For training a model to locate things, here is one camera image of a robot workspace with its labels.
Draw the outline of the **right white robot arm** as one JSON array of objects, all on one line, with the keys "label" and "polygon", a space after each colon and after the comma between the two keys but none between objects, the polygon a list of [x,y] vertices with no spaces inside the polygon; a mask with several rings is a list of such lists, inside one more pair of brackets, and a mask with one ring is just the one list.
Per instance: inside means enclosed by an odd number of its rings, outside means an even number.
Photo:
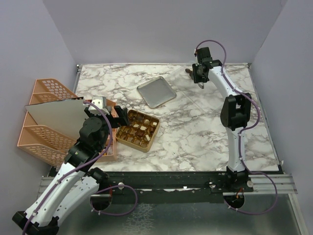
[{"label": "right white robot arm", "polygon": [[223,72],[220,60],[200,59],[192,65],[194,83],[204,88],[211,81],[224,99],[220,119],[227,131],[229,158],[225,174],[225,187],[238,190],[248,179],[245,163],[245,131],[250,120],[251,102],[249,93],[241,94],[228,75]]}]

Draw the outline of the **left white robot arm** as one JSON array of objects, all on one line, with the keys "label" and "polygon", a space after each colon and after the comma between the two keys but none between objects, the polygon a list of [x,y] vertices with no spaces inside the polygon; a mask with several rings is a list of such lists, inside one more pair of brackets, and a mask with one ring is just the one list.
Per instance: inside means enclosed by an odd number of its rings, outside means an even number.
[{"label": "left white robot arm", "polygon": [[41,196],[26,211],[18,211],[12,220],[24,235],[55,235],[65,219],[88,197],[103,193],[108,175],[91,166],[112,143],[112,130],[128,126],[128,110],[114,107],[117,117],[105,114],[103,107],[89,103],[88,115],[59,172]]}]

